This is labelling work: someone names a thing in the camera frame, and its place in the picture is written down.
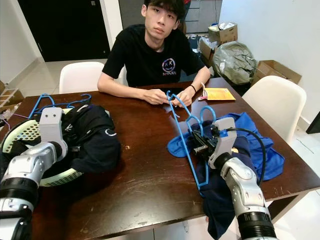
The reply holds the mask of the person's left hand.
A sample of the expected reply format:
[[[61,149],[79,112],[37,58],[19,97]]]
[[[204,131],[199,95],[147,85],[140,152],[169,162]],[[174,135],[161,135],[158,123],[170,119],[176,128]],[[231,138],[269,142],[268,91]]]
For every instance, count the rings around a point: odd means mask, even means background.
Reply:
[[[176,98],[170,101],[172,106],[176,106],[179,108],[185,108],[193,103],[195,90],[193,87],[187,87],[182,90],[179,94],[176,95]]]

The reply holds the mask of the person's right hand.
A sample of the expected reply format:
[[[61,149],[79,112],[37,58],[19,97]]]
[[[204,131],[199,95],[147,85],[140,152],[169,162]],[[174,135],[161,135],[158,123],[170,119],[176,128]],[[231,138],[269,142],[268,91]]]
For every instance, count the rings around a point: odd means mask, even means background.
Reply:
[[[141,99],[151,105],[165,105],[169,103],[166,93],[160,89],[143,89]]]

